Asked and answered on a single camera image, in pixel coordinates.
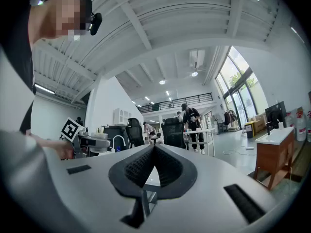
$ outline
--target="person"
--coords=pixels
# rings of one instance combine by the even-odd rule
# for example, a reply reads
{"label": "person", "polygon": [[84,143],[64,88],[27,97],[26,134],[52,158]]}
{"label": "person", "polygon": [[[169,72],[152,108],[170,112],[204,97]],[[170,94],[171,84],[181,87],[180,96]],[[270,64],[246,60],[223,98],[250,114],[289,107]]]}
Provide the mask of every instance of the person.
{"label": "person", "polygon": [[155,135],[155,130],[153,129],[153,127],[152,127],[151,125],[149,125],[149,124],[146,123],[146,122],[144,122],[143,125],[144,125],[145,131],[146,131],[146,132],[147,132],[147,131],[149,132],[149,135]]}
{"label": "person", "polygon": [[[185,111],[184,117],[183,117],[183,123],[186,124],[188,122],[189,129],[196,131],[197,128],[201,127],[199,119],[201,118],[200,114],[198,111],[194,108],[188,107],[185,103],[181,105],[181,110]],[[192,142],[196,142],[196,134],[190,134]],[[203,134],[198,133],[199,136],[199,142],[204,142]],[[196,149],[197,145],[193,144],[192,145],[194,152],[197,152],[198,150]],[[204,144],[200,144],[200,152],[201,154],[205,154],[204,152]]]}
{"label": "person", "polygon": [[164,126],[164,122],[165,122],[165,119],[162,120],[162,123],[161,123],[161,128],[163,129],[163,126]]}
{"label": "person", "polygon": [[[42,5],[31,6],[23,11],[10,28],[2,46],[19,77],[35,94],[32,50],[42,39],[56,39],[63,35],[82,34],[92,20],[91,0],[44,0]],[[73,148],[69,141],[50,141],[31,133],[32,104],[21,124],[20,131],[33,137],[42,147],[55,149],[61,159],[71,159]]]}
{"label": "person", "polygon": [[83,122],[81,121],[81,117],[77,117],[76,123],[80,124],[83,127]]}
{"label": "person", "polygon": [[177,118],[179,122],[183,122],[183,117],[181,116],[180,111],[177,112]]}

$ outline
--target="white table leg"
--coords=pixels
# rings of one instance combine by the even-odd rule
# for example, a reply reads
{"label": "white table leg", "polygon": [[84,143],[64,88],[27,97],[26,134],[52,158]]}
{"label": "white table leg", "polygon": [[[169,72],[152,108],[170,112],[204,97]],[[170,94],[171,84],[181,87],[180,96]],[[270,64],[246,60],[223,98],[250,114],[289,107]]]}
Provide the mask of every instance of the white table leg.
{"label": "white table leg", "polygon": [[214,157],[216,157],[216,155],[215,155],[215,145],[214,145],[213,131],[210,131],[210,134],[211,134],[211,136],[212,136],[212,141],[213,141],[213,152],[214,152]]}
{"label": "white table leg", "polygon": [[206,132],[206,142],[207,142],[207,156],[209,156],[209,152],[208,152],[208,133]]}

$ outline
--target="white ceiling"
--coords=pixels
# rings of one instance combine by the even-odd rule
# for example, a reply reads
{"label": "white ceiling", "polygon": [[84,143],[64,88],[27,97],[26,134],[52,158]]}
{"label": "white ceiling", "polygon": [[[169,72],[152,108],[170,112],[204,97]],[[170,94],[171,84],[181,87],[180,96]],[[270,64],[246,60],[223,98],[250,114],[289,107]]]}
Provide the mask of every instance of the white ceiling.
{"label": "white ceiling", "polygon": [[[71,103],[104,75],[117,76],[132,99],[172,98],[185,83],[208,84],[224,46],[266,49],[279,0],[92,0],[102,13],[96,36],[41,40],[33,50],[36,82]],[[206,51],[197,77],[190,77],[189,50]],[[161,87],[159,81],[167,81]]]}

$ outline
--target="window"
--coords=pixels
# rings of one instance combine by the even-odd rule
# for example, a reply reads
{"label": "window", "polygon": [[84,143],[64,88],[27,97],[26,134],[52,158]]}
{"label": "window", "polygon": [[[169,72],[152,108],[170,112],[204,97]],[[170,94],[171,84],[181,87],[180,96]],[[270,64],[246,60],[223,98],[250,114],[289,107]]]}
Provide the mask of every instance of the window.
{"label": "window", "polygon": [[240,127],[243,128],[249,118],[263,113],[268,108],[266,97],[257,77],[233,46],[231,46],[216,80],[224,94],[227,109],[236,112]]}
{"label": "window", "polygon": [[222,78],[222,76],[220,74],[218,74],[218,76],[217,76],[217,81],[218,81],[218,84],[219,84],[221,90],[223,91],[223,94],[225,94],[228,91],[228,88],[224,82],[224,79]]}
{"label": "window", "polygon": [[259,114],[263,113],[265,109],[268,108],[268,103],[267,103],[266,97],[263,93],[262,87],[259,84],[257,77],[253,73],[251,76],[249,76],[246,82],[253,96],[253,100],[256,105],[257,112]]}
{"label": "window", "polygon": [[237,67],[228,57],[220,72],[229,88],[233,87],[236,81],[238,81],[238,79],[241,77]]}
{"label": "window", "polygon": [[234,47],[231,47],[229,56],[234,61],[234,63],[238,66],[242,74],[246,71],[246,69],[249,68],[248,63],[244,60],[242,55],[240,55],[240,53]]}

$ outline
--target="black office chair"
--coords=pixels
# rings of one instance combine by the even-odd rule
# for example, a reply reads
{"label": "black office chair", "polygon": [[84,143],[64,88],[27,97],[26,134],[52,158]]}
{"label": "black office chair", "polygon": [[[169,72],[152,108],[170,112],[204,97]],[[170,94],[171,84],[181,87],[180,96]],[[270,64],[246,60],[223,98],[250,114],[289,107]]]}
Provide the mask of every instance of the black office chair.
{"label": "black office chair", "polygon": [[184,124],[178,118],[166,119],[163,125],[164,144],[185,149]]}
{"label": "black office chair", "polygon": [[129,118],[127,120],[127,126],[125,127],[127,136],[131,143],[131,148],[133,145],[135,147],[144,145],[144,139],[142,138],[142,130],[139,121],[136,118]]}

